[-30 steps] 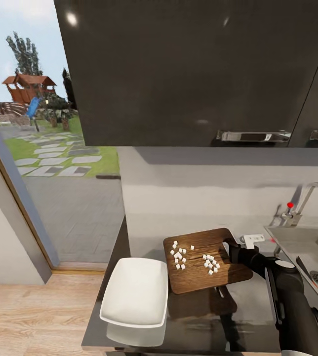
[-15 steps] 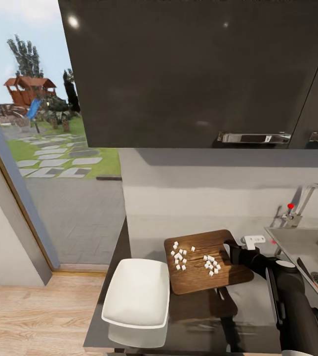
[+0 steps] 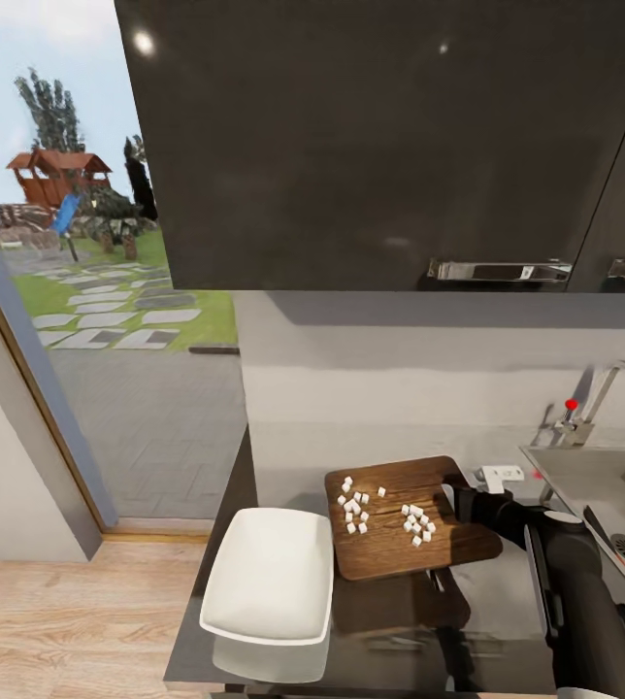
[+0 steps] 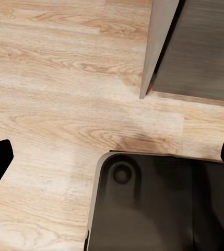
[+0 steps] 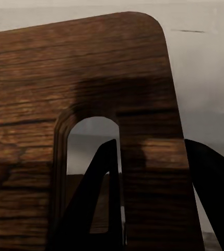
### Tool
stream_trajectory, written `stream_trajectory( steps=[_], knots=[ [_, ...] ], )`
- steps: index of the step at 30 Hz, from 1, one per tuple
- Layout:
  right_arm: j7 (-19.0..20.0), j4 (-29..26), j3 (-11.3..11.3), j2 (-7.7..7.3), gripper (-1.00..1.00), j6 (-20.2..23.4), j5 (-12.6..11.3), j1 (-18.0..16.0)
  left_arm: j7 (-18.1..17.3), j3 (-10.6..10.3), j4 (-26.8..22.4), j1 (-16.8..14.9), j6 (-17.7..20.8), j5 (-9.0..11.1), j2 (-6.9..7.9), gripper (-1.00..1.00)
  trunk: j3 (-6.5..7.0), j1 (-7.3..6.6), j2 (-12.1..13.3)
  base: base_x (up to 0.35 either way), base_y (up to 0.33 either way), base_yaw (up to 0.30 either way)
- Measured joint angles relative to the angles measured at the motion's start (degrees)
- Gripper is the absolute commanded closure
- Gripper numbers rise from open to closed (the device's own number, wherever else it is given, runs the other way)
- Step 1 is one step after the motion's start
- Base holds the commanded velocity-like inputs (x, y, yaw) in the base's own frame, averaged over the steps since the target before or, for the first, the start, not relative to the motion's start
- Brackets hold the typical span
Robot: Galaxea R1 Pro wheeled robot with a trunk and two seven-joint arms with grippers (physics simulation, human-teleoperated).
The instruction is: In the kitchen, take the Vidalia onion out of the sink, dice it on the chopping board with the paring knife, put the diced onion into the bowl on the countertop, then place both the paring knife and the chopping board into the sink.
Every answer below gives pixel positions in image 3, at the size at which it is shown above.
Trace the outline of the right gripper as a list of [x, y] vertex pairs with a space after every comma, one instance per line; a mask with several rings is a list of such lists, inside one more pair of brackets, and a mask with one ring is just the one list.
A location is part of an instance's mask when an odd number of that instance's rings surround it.
[[477, 490], [454, 489], [455, 518], [462, 523], [477, 523], [502, 535], [499, 528], [500, 511], [513, 503], [513, 493], [504, 490], [503, 494], [488, 494]]

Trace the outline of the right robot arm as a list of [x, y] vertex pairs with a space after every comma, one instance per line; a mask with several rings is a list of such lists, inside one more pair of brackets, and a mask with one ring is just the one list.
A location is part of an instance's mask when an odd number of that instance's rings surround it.
[[625, 604], [611, 598], [585, 521], [514, 502], [502, 482], [524, 480], [515, 464], [483, 466], [475, 477], [485, 484], [454, 489], [455, 518], [481, 522], [528, 554], [558, 699], [625, 699]]

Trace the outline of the cutting board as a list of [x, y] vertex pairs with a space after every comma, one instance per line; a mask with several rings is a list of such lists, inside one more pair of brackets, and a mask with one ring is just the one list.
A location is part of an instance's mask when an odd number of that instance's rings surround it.
[[[347, 478], [352, 479], [352, 484], [345, 492], [343, 484]], [[341, 578], [348, 583], [361, 583], [500, 556], [504, 546], [499, 534], [481, 522], [458, 521], [443, 484], [464, 491], [471, 489], [456, 462], [445, 456], [327, 474], [325, 492]], [[380, 488], [385, 488], [383, 496], [378, 495]], [[366, 497], [366, 501], [358, 502], [359, 514], [349, 511], [352, 522], [347, 522], [347, 511], [338, 499], [344, 496], [347, 504], [353, 501], [355, 493]], [[430, 542], [423, 540], [423, 532], [428, 529], [421, 517], [414, 515], [421, 526], [418, 533], [404, 528], [411, 516], [410, 510], [402, 513], [404, 506], [422, 509], [427, 523], [434, 523], [436, 531], [431, 532]], [[363, 513], [369, 516], [365, 533], [358, 528], [364, 523]], [[347, 530], [351, 523], [355, 527], [353, 533]], [[422, 540], [419, 547], [413, 543], [415, 536]]]

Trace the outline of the bowl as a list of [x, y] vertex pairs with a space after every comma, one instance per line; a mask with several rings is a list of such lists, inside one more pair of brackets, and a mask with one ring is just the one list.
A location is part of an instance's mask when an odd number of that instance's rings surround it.
[[272, 646], [323, 641], [331, 610], [331, 519], [310, 512], [238, 510], [217, 552], [200, 626]]

